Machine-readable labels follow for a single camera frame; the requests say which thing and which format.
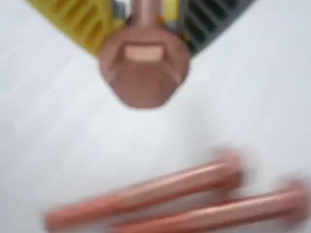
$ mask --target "metal rod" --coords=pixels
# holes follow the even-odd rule
[[[51,210],[46,214],[46,227],[48,230],[59,230],[211,189],[226,194],[241,186],[242,165],[240,155],[236,152],[222,151],[219,156],[220,159],[211,164]]]
[[[290,223],[309,213],[308,189],[300,181],[290,182],[279,192],[236,200],[215,206],[120,225],[113,233],[196,233],[221,230],[257,221],[283,217]]]

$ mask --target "cylindrical rod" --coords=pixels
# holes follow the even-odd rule
[[[214,163],[49,211],[46,227],[48,230],[58,230],[214,188],[225,194],[241,186],[242,165],[237,153],[228,150],[220,154],[221,158]]]
[[[285,217],[290,222],[308,216],[308,190],[302,182],[291,182],[280,191],[236,200],[113,228],[113,233],[194,233]]]
[[[162,0],[132,0],[132,22],[140,27],[159,24],[162,16]]]

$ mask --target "copper fitting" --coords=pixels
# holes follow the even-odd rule
[[[220,154],[220,159],[214,163],[49,211],[46,214],[46,227],[48,230],[59,230],[211,189],[218,189],[225,194],[241,186],[242,165],[238,154],[231,151]]]
[[[113,233],[196,233],[250,224],[274,218],[290,223],[309,214],[309,192],[301,181],[290,182],[279,192],[196,209],[173,216],[121,225]]]
[[[132,20],[106,40],[99,60],[104,80],[128,106],[166,103],[188,74],[186,43],[162,23],[162,0],[132,0]]]

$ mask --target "copper connector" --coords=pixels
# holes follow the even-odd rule
[[[279,192],[196,209],[173,216],[121,225],[113,233],[195,233],[220,230],[274,218],[290,223],[309,214],[309,192],[300,181],[290,182]]]
[[[214,163],[49,211],[46,215],[46,227],[48,230],[59,230],[211,189],[218,189],[221,194],[225,194],[241,184],[240,155],[229,150],[222,151],[220,159]]]
[[[156,108],[184,82],[191,53],[165,28],[163,0],[132,0],[129,25],[108,38],[99,56],[104,80],[128,106]]]

